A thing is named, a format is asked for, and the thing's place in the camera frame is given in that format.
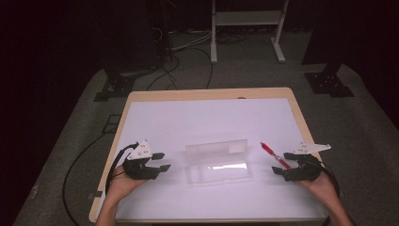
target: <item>hand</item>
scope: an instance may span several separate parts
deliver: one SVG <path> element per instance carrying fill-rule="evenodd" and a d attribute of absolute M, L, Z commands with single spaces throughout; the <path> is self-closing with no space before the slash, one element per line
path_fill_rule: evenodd
<path fill-rule="evenodd" d="M 320 202 L 331 199 L 339 199 L 334 185 L 328 176 L 321 172 L 319 177 L 314 181 L 300 181 L 300 185 L 306 187 Z"/>
<path fill-rule="evenodd" d="M 341 204 L 340 198 L 335 191 L 334 185 L 325 173 L 320 173 L 314 181 L 300 181 L 317 200 L 319 200 L 328 210 L 333 225 L 352 226 L 349 216 L 346 214 Z"/>
<path fill-rule="evenodd" d="M 136 187 L 144 184 L 147 180 L 134 180 L 124 173 L 123 166 L 114 170 L 108 193 L 105 196 L 103 207 L 97 218 L 96 226 L 115 225 L 115 215 L 120 201 L 128 196 Z"/>
<path fill-rule="evenodd" d="M 107 196 L 115 201 L 120 201 L 128 196 L 132 191 L 144 184 L 147 180 L 134 180 L 124 173 L 123 166 L 118 166 L 114 170 L 113 178 L 110 182 Z"/>

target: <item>dark background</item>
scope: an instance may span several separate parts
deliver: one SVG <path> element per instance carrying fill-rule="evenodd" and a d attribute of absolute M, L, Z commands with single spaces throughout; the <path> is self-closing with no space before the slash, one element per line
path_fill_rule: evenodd
<path fill-rule="evenodd" d="M 150 21 L 158 18 L 158 1 L 148 2 L 155 4 L 147 15 Z M 168 5 L 170 29 L 210 28 L 211 1 L 172 2 L 177 7 Z M 261 2 L 246 1 L 243 5 L 231 1 L 231 5 L 242 10 L 279 6 L 279 1 Z M 395 108 L 399 84 L 395 65 L 399 58 L 399 18 L 394 13 L 398 4 L 334 2 L 324 1 L 320 11 L 320 1 L 291 1 L 284 29 L 314 28 L 304 63 L 326 63 L 331 56 L 342 57 L 343 63 L 360 74 L 398 127 L 399 112 Z M 229 5 L 230 1 L 218 3 L 220 9 Z M 108 59 L 127 59 L 139 67 L 148 67 L 153 64 L 153 56 L 138 54 L 147 51 L 125 51 L 136 47 L 123 44 L 121 39 L 126 34 L 115 28 L 120 24 L 112 25 L 116 21 L 109 1 L 7 0 L 0 2 L 0 10 L 2 144 L 6 144 L 1 149 L 0 194 L 2 209 L 7 210 L 1 212 L 1 219 L 9 225 L 29 195 L 91 76 Z M 149 61 L 140 62 L 143 57 Z"/>

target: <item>red pen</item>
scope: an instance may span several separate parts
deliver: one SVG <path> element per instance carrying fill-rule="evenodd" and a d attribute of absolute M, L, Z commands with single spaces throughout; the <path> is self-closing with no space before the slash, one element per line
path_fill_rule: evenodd
<path fill-rule="evenodd" d="M 282 158 L 280 158 L 278 155 L 276 155 L 273 150 L 271 150 L 271 148 L 269 148 L 265 143 L 262 143 L 262 148 L 267 151 L 268 153 L 270 153 L 272 156 L 274 156 L 281 164 L 282 166 L 284 166 L 286 169 L 290 169 L 290 165 L 288 165 L 284 160 L 282 160 Z"/>

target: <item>floor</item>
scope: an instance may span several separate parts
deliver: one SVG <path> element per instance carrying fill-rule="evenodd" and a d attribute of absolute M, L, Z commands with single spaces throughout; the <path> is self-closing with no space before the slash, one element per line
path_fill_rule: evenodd
<path fill-rule="evenodd" d="M 275 57 L 272 35 L 246 34 L 236 37 L 242 41 L 235 44 L 218 44 L 215 65 L 210 64 L 205 54 L 210 51 L 206 41 L 196 46 L 199 50 L 176 53 L 174 56 L 180 60 L 178 66 L 176 58 L 165 63 L 168 71 L 177 66 L 170 73 L 174 85 L 169 76 L 161 76 L 165 73 L 163 70 L 158 70 L 137 78 L 133 90 L 292 89 L 314 141 L 333 147 L 321 155 L 340 182 L 347 212 L 358 225 L 396 225 L 399 222 L 398 130 L 364 87 L 359 75 L 344 65 L 338 75 L 355 97 L 313 94 L 304 73 L 320 72 L 324 65 L 301 65 L 311 32 L 282 33 L 280 45 L 286 57 L 283 64 Z M 198 38 L 199 35 L 174 34 L 173 46 Z M 106 102 L 93 102 L 105 81 L 103 70 L 93 74 L 36 182 L 37 189 L 26 200 L 14 225 L 73 225 L 62 201 L 68 172 L 65 195 L 71 215 L 79 225 L 92 224 L 88 212 L 113 135 L 90 143 L 102 135 L 109 115 L 121 114 L 126 101 L 126 98 L 110 98 Z M 320 224 L 318 221 L 280 225 Z"/>

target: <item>transparent container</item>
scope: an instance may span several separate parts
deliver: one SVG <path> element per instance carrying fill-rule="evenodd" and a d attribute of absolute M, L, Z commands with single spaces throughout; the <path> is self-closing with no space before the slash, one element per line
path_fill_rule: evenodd
<path fill-rule="evenodd" d="M 247 162 L 247 140 L 232 140 L 185 146 L 190 185 L 212 185 L 251 177 Z"/>

